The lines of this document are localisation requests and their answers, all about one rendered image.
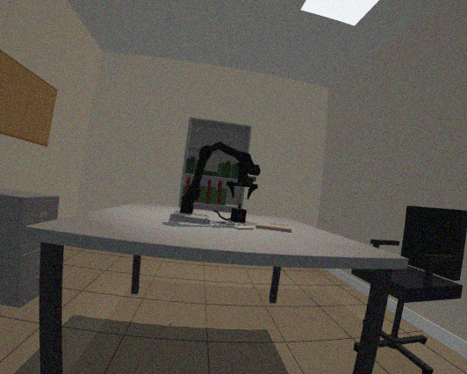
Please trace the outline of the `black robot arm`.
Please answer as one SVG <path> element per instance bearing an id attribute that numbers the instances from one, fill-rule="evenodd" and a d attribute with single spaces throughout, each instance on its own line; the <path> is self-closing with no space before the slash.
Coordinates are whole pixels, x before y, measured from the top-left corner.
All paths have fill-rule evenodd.
<path id="1" fill-rule="evenodd" d="M 255 165 L 251 159 L 251 155 L 246 152 L 238 151 L 228 145 L 222 143 L 221 141 L 216 142 L 212 145 L 205 145 L 199 149 L 198 155 L 198 165 L 192 179 L 191 185 L 189 186 L 188 190 L 186 191 L 185 195 L 182 197 L 182 204 L 180 213 L 192 214 L 193 211 L 193 202 L 199 197 L 200 189 L 198 188 L 201 177 L 203 175 L 203 171 L 205 168 L 205 164 L 209 157 L 212 154 L 212 151 L 221 150 L 229 155 L 234 156 L 239 163 L 237 166 L 240 166 L 239 173 L 243 174 L 250 174 L 254 176 L 260 175 L 260 167 L 259 165 Z M 248 165 L 248 166 L 247 166 Z M 241 185 L 249 186 L 253 183 L 253 178 L 249 178 L 248 176 L 242 177 L 240 176 L 239 182 Z"/>

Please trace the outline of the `tan flat rectangular block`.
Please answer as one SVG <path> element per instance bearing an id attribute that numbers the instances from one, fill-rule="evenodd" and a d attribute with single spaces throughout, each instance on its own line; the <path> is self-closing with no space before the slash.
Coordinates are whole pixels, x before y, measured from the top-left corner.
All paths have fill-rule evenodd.
<path id="1" fill-rule="evenodd" d="M 284 231 L 284 232 L 290 232 L 291 233 L 291 227 L 282 226 L 282 225 L 271 225 L 271 224 L 257 223 L 255 228 L 270 229 L 270 230 L 277 230 L 277 231 Z"/>

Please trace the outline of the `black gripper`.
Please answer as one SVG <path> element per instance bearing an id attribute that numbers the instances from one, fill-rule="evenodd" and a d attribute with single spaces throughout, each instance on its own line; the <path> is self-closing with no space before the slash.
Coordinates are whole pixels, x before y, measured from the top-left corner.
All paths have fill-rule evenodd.
<path id="1" fill-rule="evenodd" d="M 248 174 L 239 173 L 239 175 L 238 175 L 238 182 L 239 182 L 240 176 L 246 177 L 246 176 L 248 176 Z M 241 185 L 241 184 L 238 184 L 238 183 L 235 183 L 235 182 L 231 182 L 231 181 L 227 181 L 227 182 L 226 182 L 226 185 L 228 185 L 228 187 L 230 188 L 230 190 L 231 190 L 231 192 L 232 192 L 233 198 L 234 198 L 234 185 L 235 185 L 235 186 L 243 186 L 243 185 Z M 258 185 L 257 185 L 257 184 L 253 184 L 253 183 L 250 184 L 249 186 L 244 185 L 243 187 L 249 187 L 249 189 L 248 189 L 248 199 L 249 199 L 249 197 L 250 197 L 252 191 L 253 191 L 254 189 L 258 189 Z"/>

